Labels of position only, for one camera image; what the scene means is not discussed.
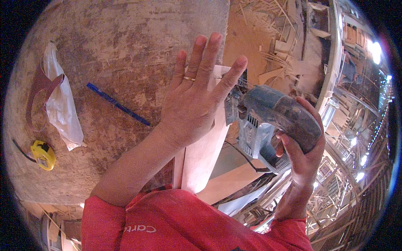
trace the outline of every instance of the forearm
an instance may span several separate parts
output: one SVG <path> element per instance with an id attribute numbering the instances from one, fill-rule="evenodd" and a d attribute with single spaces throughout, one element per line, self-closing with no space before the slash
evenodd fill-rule
<path id="1" fill-rule="evenodd" d="M 101 177 L 91 196 L 125 207 L 180 150 L 157 126 L 140 144 L 124 153 Z"/>
<path id="2" fill-rule="evenodd" d="M 275 220 L 304 218 L 306 216 L 307 202 L 312 193 L 313 184 L 301 186 L 292 181 L 278 203 Z"/>

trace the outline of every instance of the ring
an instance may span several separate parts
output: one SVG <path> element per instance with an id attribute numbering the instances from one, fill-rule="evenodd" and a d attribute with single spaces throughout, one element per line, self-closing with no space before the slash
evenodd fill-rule
<path id="1" fill-rule="evenodd" d="M 191 81 L 193 81 L 193 82 L 195 81 L 195 78 L 186 77 L 186 76 L 184 76 L 183 78 L 184 78 L 185 80 L 191 80 Z"/>

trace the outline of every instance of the white plastic bag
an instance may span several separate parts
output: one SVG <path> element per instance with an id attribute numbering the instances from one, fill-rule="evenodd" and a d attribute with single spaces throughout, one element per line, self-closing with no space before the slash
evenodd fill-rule
<path id="1" fill-rule="evenodd" d="M 53 81 L 64 71 L 56 59 L 57 48 L 53 43 L 48 43 L 43 55 L 43 67 L 45 75 Z M 46 103 L 46 112 L 49 122 L 60 133 L 69 151 L 82 145 L 82 129 L 75 110 L 73 94 L 70 89 L 67 76 L 58 86 Z"/>

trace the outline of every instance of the hand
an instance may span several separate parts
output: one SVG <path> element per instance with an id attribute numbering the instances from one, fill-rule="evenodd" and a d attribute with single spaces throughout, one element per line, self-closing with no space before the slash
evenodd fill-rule
<path id="1" fill-rule="evenodd" d="M 184 148 L 205 135 L 213 126 L 215 113 L 235 86 L 247 66 L 247 58 L 240 56 L 219 84 L 208 91 L 209 77 L 222 43 L 222 35 L 212 33 L 204 52 L 207 38 L 195 39 L 187 72 L 186 52 L 179 51 L 174 76 L 162 107 L 159 130 L 176 148 Z M 183 79 L 184 76 L 195 81 Z"/>
<path id="2" fill-rule="evenodd" d="M 282 143 L 278 144 L 276 155 L 280 157 L 283 155 L 283 151 L 286 150 L 290 163 L 292 164 L 291 174 L 293 181 L 300 186 L 312 186 L 317 177 L 317 169 L 325 149 L 324 127 L 322 125 L 321 116 L 308 101 L 302 97 L 296 97 L 296 100 L 317 120 L 321 127 L 322 134 L 315 147 L 309 153 L 303 154 L 299 144 L 294 139 L 283 131 L 279 131 L 276 134 L 276 138 L 281 139 Z"/>

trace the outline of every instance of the light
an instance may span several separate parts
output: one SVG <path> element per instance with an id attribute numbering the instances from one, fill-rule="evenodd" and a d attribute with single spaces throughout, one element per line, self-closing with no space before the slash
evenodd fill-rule
<path id="1" fill-rule="evenodd" d="M 356 143 L 357 143 L 357 137 L 354 137 L 354 138 L 352 139 L 352 141 L 351 141 L 351 146 L 352 146 L 352 147 L 355 146 Z"/>
<path id="2" fill-rule="evenodd" d="M 356 182 L 359 182 L 361 179 L 363 179 L 364 173 L 358 173 L 356 176 Z"/>
<path id="3" fill-rule="evenodd" d="M 381 60 L 380 56 L 381 56 L 381 52 L 382 52 L 381 46 L 379 45 L 379 43 L 378 42 L 372 43 L 371 41 L 369 41 L 367 44 L 367 48 L 373 55 L 373 62 L 376 64 L 379 64 L 380 60 Z"/>
<path id="4" fill-rule="evenodd" d="M 366 164 L 366 161 L 367 161 L 367 155 L 364 155 L 364 156 L 361 158 L 360 165 L 361 165 L 361 166 L 364 166 L 364 165 Z"/>

